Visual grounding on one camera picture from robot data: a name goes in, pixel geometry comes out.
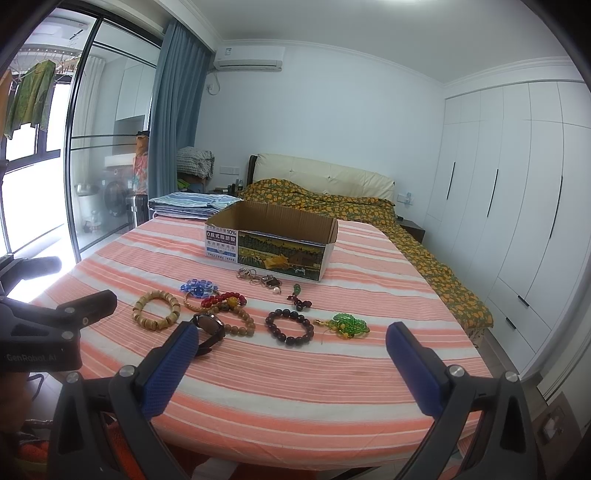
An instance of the white wardrobe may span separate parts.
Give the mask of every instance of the white wardrobe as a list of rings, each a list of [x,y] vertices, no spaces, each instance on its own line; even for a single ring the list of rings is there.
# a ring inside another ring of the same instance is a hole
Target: white wardrobe
[[[582,280],[591,239],[591,95],[531,82],[446,101],[424,244],[490,308],[522,377]]]

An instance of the air conditioner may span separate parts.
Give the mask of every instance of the air conditioner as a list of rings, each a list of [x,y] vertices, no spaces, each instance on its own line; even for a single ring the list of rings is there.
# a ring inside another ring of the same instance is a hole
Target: air conditioner
[[[213,66],[220,72],[228,70],[263,70],[280,72],[285,47],[235,45],[220,47]]]

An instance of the striped bedsheet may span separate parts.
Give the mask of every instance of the striped bedsheet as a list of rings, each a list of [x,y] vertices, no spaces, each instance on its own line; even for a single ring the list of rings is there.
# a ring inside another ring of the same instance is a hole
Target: striped bedsheet
[[[317,326],[313,341],[294,348],[271,337],[264,319],[289,307],[295,279],[278,275],[280,295],[249,284],[236,278],[237,265],[206,257],[203,240],[202,222],[158,217],[82,261],[35,301],[55,307],[105,288],[115,292],[115,313],[82,330],[82,373],[94,378],[138,364],[171,333],[149,332],[132,321],[132,306],[146,291],[167,290],[181,299],[181,283],[205,278],[246,296],[255,335],[228,336],[190,365],[165,413],[153,419],[168,442],[228,460],[317,470],[409,458],[431,418],[421,414],[386,352],[385,331],[396,320],[446,364],[490,375],[443,302],[371,225],[340,220],[322,282],[297,280],[300,297],[313,302],[308,318],[348,312],[364,319],[371,332],[342,340]],[[145,311],[165,316],[168,308],[151,302]],[[239,324],[231,314],[220,316]],[[180,319],[190,318],[183,307]],[[277,323],[287,335],[301,334],[295,322]],[[464,436],[477,420],[477,414],[470,416]]]

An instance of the dark bead bracelet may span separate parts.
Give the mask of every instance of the dark bead bracelet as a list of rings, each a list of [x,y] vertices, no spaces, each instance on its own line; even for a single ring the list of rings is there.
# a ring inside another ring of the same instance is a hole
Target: dark bead bracelet
[[[306,333],[301,337],[286,336],[285,333],[282,333],[282,331],[277,328],[277,325],[275,325],[275,319],[277,317],[289,318],[295,320],[297,323],[301,323],[302,327],[305,328]],[[267,327],[269,327],[271,334],[277,340],[285,342],[287,345],[302,345],[308,343],[314,336],[314,326],[310,324],[310,321],[303,315],[300,315],[297,312],[291,312],[289,309],[277,309],[274,312],[269,312],[269,315],[265,319],[265,323],[267,324]]]

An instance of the jewelry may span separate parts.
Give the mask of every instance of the jewelry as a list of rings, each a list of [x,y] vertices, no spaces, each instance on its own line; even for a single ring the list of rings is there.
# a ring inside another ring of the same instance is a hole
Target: jewelry
[[[241,268],[236,272],[236,276],[242,280],[250,280],[252,284],[261,284],[272,290],[273,293],[281,293],[281,280],[273,275],[260,276],[256,274],[254,268]]]
[[[355,335],[362,333],[369,333],[368,324],[363,320],[356,319],[349,313],[338,313],[333,317],[332,320],[321,322],[320,320],[314,320],[316,325],[322,325],[328,327],[332,332],[336,332],[337,335],[349,339]]]
[[[297,323],[301,323],[305,328],[306,333],[301,337],[288,337],[285,333],[282,333],[277,325],[275,325],[275,319],[277,317],[285,317],[295,320]],[[303,315],[297,312],[290,312],[289,309],[281,310],[277,309],[274,312],[269,312],[269,316],[265,319],[265,323],[269,327],[271,334],[280,342],[285,342],[287,345],[302,345],[312,340],[314,336],[314,326],[310,324],[310,321]]]
[[[292,295],[287,297],[287,300],[291,300],[294,305],[295,309],[298,312],[301,312],[304,309],[309,309],[312,306],[312,302],[310,300],[301,301],[297,296],[301,293],[301,287],[299,283],[294,283],[294,292]]]
[[[226,336],[226,330],[222,321],[215,315],[211,314],[195,314],[191,321],[210,337],[203,343],[199,344],[195,356],[202,356],[212,351],[213,345],[218,343]]]
[[[209,280],[197,280],[194,278],[192,280],[187,280],[186,283],[183,283],[181,285],[181,291],[189,292],[193,295],[193,297],[202,299],[217,293],[217,285],[214,285]]]
[[[149,301],[156,299],[161,299],[168,302],[172,312],[170,312],[170,314],[168,314],[166,318],[163,319],[147,319],[142,315],[142,310]],[[163,330],[177,323],[178,317],[181,315],[181,306],[173,294],[162,290],[154,290],[149,291],[139,298],[139,300],[135,303],[132,315],[134,321],[146,330]]]
[[[196,313],[206,313],[208,315],[215,315],[219,312],[232,312],[233,314],[237,315],[242,321],[245,323],[244,327],[237,327],[232,326],[229,323],[224,323],[224,331],[226,333],[230,333],[232,335],[240,335],[240,336],[253,336],[255,333],[256,325],[254,319],[247,314],[242,308],[242,304],[240,304],[239,297],[230,296],[226,299],[218,300],[215,304],[208,304],[208,307],[196,307],[189,303],[188,297],[190,293],[187,292],[184,299],[185,306]]]
[[[227,300],[228,305],[230,305],[232,308],[236,307],[238,304],[240,304],[242,307],[246,305],[246,297],[244,295],[240,295],[238,292],[231,291],[221,295],[211,295],[201,302],[201,306],[207,309],[224,300]]]

